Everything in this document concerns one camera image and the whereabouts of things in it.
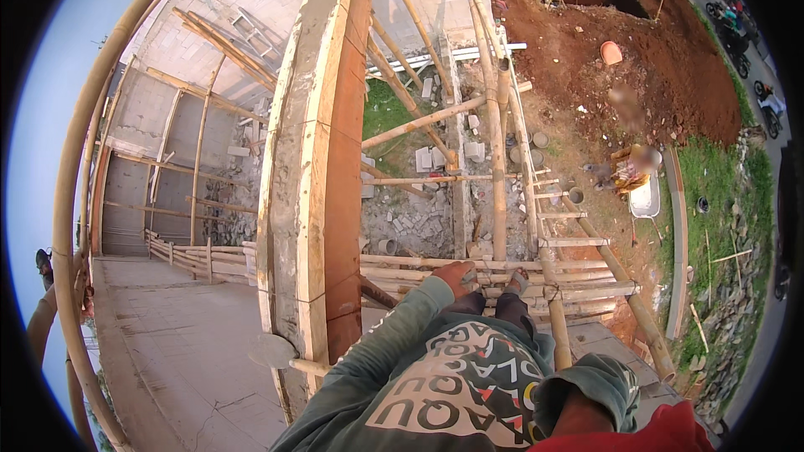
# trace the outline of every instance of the road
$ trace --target road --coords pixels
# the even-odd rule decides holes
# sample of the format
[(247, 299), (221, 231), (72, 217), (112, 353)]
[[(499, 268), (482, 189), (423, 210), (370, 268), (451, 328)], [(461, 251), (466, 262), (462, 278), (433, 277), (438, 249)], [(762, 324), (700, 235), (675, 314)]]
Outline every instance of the road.
[[(706, 15), (706, 4), (713, 0), (689, 0), (692, 4), (697, 5), (701, 12)], [(749, 46), (745, 55), (751, 62), (751, 70), (749, 77), (743, 81), (745, 88), (748, 90), (749, 99), (751, 100), (751, 107), (753, 109), (754, 117), (758, 123), (765, 125), (762, 118), (757, 99), (754, 97), (753, 83), (754, 81), (762, 81), (769, 83), (776, 90), (777, 95), (784, 99), (784, 93), (781, 90), (781, 84), (776, 78), (776, 75), (770, 69), (759, 55), (757, 48), (753, 43)], [(781, 125), (784, 129), (780, 131), (776, 139), (768, 139), (765, 142), (765, 149), (770, 157), (770, 164), (773, 168), (774, 181), (778, 183), (779, 169), (781, 165), (781, 148), (787, 145), (790, 140), (790, 129), (787, 123), (787, 116), (781, 120)], [(773, 239), (776, 240), (775, 227), (776, 223), (776, 196), (773, 197), (773, 213), (774, 213), (774, 235)], [(749, 405), (749, 401), (757, 390), (759, 383), (767, 368), (773, 350), (776, 347), (776, 341), (781, 331), (781, 324), (785, 316), (785, 306), (787, 302), (781, 303), (773, 296), (773, 272), (769, 279), (765, 297), (765, 314), (763, 315), (762, 324), (760, 326), (757, 342), (754, 345), (749, 363), (746, 366), (743, 379), (737, 387), (737, 391), (732, 397), (729, 407), (726, 409), (724, 419), (730, 427), (734, 426), (737, 420), (742, 415), (745, 408)]]

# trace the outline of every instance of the wheelbarrow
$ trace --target wheelbarrow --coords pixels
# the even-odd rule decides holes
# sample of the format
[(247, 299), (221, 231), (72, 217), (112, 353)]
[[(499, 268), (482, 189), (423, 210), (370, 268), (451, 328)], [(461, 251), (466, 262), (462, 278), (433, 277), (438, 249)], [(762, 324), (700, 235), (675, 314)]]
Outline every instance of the wheelbarrow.
[(637, 233), (636, 229), (634, 228), (634, 221), (638, 218), (650, 218), (654, 229), (656, 229), (656, 234), (658, 235), (658, 244), (659, 246), (662, 245), (664, 242), (664, 237), (662, 237), (662, 233), (659, 232), (658, 226), (656, 225), (656, 220), (654, 218), (658, 215), (661, 204), (662, 202), (658, 189), (658, 176), (656, 175), (656, 172), (653, 172), (650, 175), (650, 181), (647, 184), (637, 187), (628, 193), (628, 209), (631, 211), (632, 215), (631, 246), (636, 246), (637, 244)]

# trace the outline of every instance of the unfinished building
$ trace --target unfinished building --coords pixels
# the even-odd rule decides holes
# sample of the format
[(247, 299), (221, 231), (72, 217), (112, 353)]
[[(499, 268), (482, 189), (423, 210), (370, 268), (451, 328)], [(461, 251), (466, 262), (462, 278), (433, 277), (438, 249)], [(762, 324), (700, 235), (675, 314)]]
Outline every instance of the unfinished building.
[[(88, 273), (119, 423), (87, 395), (118, 449), (269, 447), (364, 327), (454, 259), (476, 262), (489, 314), (527, 269), (556, 368), (585, 352), (628, 363), (646, 388), (642, 426), (680, 401), (638, 284), (531, 155), (519, 103), (530, 83), (490, 0), (154, 0), (146, 12), (116, 53), (126, 72), (88, 187)], [(377, 78), (409, 122), (367, 137)], [(586, 236), (563, 236), (569, 224)], [(598, 323), (617, 297), (653, 367)], [(254, 363), (261, 333), (320, 369)]]

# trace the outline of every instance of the sky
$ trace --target sky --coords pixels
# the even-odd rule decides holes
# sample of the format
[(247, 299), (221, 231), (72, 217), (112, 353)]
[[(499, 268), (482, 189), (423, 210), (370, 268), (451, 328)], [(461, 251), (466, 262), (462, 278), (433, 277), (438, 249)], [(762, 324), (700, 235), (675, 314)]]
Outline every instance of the sky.
[[(11, 136), (3, 224), (7, 241), (14, 241), (8, 246), (11, 275), (25, 324), (44, 294), (35, 255), (37, 249), (51, 245), (56, 165), (75, 100), (98, 54), (93, 42), (111, 33), (130, 2), (63, 0), (47, 27), (25, 82)], [(55, 399), (72, 422), (65, 352), (56, 316), (47, 340), (43, 372)], [(90, 359), (97, 367), (96, 352), (91, 352)]]

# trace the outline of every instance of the concrete floor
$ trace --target concrete floor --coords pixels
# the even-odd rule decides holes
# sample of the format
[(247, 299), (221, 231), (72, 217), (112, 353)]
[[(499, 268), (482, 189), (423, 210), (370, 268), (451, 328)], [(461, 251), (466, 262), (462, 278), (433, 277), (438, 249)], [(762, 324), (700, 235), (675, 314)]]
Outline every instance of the concrete floor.
[(136, 257), (95, 259), (93, 281), (100, 362), (136, 449), (273, 444), (285, 419), (270, 371), (246, 354), (261, 332), (255, 288)]
[[(701, 11), (706, 14), (706, 3), (712, 2), (713, 0), (689, 1), (692, 4), (697, 5)], [(765, 126), (765, 121), (762, 118), (762, 113), (760, 112), (757, 99), (754, 97), (754, 81), (760, 80), (762, 82), (769, 83), (776, 89), (777, 95), (781, 99), (784, 99), (784, 92), (779, 80), (776, 78), (776, 74), (771, 69), (770, 65), (773, 65), (773, 63), (771, 62), (770, 65), (765, 63), (755, 45), (751, 44), (745, 55), (751, 62), (751, 70), (749, 71), (749, 77), (742, 81), (742, 83), (745, 85), (746, 90), (748, 90), (754, 116), (762, 126)], [(791, 139), (787, 116), (784, 116), (781, 119), (781, 125), (784, 126), (784, 129), (779, 132), (778, 138), (769, 139), (767, 142), (765, 142), (765, 150), (768, 152), (770, 164), (773, 168), (773, 178), (777, 182), (781, 165), (781, 148), (786, 146), (787, 142)], [(773, 211), (774, 216), (776, 216), (775, 195), (773, 198)], [(726, 409), (725, 420), (729, 426), (734, 426), (734, 424), (739, 420), (740, 416), (745, 411), (745, 408), (749, 405), (753, 394), (757, 391), (759, 383), (761, 382), (765, 373), (765, 369), (768, 367), (771, 356), (773, 355), (773, 351), (776, 347), (776, 342), (781, 331), (781, 326), (784, 322), (787, 302), (780, 303), (773, 296), (773, 274), (771, 274), (771, 277), (768, 281), (766, 294), (765, 314), (762, 319), (762, 324), (760, 325), (757, 342), (754, 345), (751, 357), (749, 358), (749, 363), (745, 369), (743, 379), (737, 387), (737, 392), (734, 394), (734, 397), (732, 397), (729, 407)]]

